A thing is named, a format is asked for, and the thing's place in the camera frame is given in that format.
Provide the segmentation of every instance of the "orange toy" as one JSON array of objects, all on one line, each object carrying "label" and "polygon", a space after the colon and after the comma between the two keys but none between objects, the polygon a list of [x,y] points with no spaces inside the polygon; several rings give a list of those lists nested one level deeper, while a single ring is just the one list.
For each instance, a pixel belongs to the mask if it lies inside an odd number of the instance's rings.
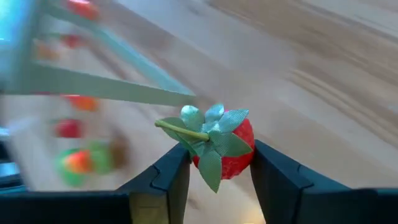
[{"label": "orange toy", "polygon": [[93,170],[89,150],[82,150],[70,154],[65,159],[65,167],[76,174],[84,174]]},{"label": "orange toy", "polygon": [[79,110],[96,111],[98,108],[97,100],[90,96],[64,95],[64,97],[68,98],[69,102]]},{"label": "orange toy", "polygon": [[97,20],[100,16],[97,7],[87,0],[68,0],[68,8],[89,20]]}]

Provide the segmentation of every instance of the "strawberry stem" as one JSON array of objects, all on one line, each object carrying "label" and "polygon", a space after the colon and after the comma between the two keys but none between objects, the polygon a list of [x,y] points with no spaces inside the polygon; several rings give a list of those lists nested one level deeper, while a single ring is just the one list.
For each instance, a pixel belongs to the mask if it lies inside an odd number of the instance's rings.
[{"label": "strawberry stem", "polygon": [[175,131],[175,132],[180,133],[180,134],[186,134],[188,136],[200,139],[202,141],[208,141],[209,140],[209,135],[207,133],[198,133],[198,132],[195,132],[195,131],[190,131],[190,130],[187,130],[187,129],[184,129],[184,128],[180,128],[180,127],[174,126],[174,125],[169,124],[169,123],[167,123],[165,121],[162,121],[162,120],[155,121],[155,126],[160,127],[160,128],[167,128],[167,129],[170,129],[170,130]]}]

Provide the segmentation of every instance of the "toy strawberry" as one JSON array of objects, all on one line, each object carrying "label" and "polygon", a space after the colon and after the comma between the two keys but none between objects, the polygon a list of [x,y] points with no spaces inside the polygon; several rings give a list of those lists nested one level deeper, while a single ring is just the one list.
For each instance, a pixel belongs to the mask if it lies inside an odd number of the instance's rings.
[{"label": "toy strawberry", "polygon": [[81,121],[62,119],[55,125],[55,135],[60,138],[81,138]]},{"label": "toy strawberry", "polygon": [[87,0],[68,0],[67,6],[71,12],[86,19],[97,20],[99,18],[97,8]]},{"label": "toy strawberry", "polygon": [[209,187],[217,192],[221,179],[240,174],[252,161],[254,135],[248,110],[224,110],[213,105],[205,114],[184,106],[179,118],[155,122],[190,152],[193,163]]}]

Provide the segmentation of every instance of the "strawberry leaves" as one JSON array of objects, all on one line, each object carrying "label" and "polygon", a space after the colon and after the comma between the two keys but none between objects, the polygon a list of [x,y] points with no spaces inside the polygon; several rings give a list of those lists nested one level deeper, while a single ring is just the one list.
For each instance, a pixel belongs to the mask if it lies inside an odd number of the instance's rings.
[{"label": "strawberry leaves", "polygon": [[252,151],[251,147],[234,133],[209,132],[210,141],[221,156],[238,157]]},{"label": "strawberry leaves", "polygon": [[209,151],[199,160],[199,172],[207,185],[217,193],[221,183],[221,156],[216,151]]},{"label": "strawberry leaves", "polygon": [[211,108],[205,113],[206,123],[211,123],[213,121],[218,121],[224,114],[224,105],[216,104],[211,106]]},{"label": "strawberry leaves", "polygon": [[192,131],[200,131],[202,124],[205,122],[203,113],[194,106],[184,106],[181,109],[181,119]]},{"label": "strawberry leaves", "polygon": [[218,121],[218,126],[222,133],[228,133],[234,131],[246,116],[249,114],[249,110],[230,110],[224,113],[224,115]]},{"label": "strawberry leaves", "polygon": [[199,171],[209,187],[217,192],[221,182],[221,158],[239,157],[252,152],[251,147],[232,132],[244,121],[248,110],[225,112],[222,104],[213,105],[205,114],[194,106],[184,106],[179,118],[155,122],[172,139],[200,157]]}]

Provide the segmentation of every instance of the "wooden table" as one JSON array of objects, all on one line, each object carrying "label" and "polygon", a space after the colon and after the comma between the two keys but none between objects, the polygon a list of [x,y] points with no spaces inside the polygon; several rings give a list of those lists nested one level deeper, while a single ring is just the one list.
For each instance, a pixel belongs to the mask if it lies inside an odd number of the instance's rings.
[{"label": "wooden table", "polygon": [[[267,10],[269,20],[250,18],[267,21],[256,27],[198,1],[98,4],[106,25],[199,95],[199,107],[223,102],[228,108],[248,108],[258,139],[349,187],[398,186],[394,71],[370,60],[387,60],[395,53],[395,42],[354,22],[327,17],[313,8],[303,10],[303,5],[256,1],[252,7],[238,7],[236,2],[210,1],[244,16],[243,9],[256,12],[256,6],[272,6],[275,12],[286,9],[286,17],[275,20]],[[354,31],[346,30],[344,22]],[[354,46],[356,38],[361,41]],[[372,45],[375,38],[379,45]],[[366,47],[375,50],[362,54]],[[146,82],[95,44],[65,52],[60,65]],[[55,156],[75,144],[51,135],[49,118],[71,113],[65,102],[49,96],[2,100],[2,120],[12,133],[12,154],[32,190],[115,189],[176,143],[153,122],[178,109],[103,100],[99,113],[80,116],[93,126],[93,138],[108,138],[113,129],[127,137],[128,165],[109,175],[93,175],[75,189],[65,185],[53,168]],[[61,107],[52,111],[53,105]],[[196,169],[191,175],[185,223],[263,222],[248,170],[224,181],[217,195]]]}]

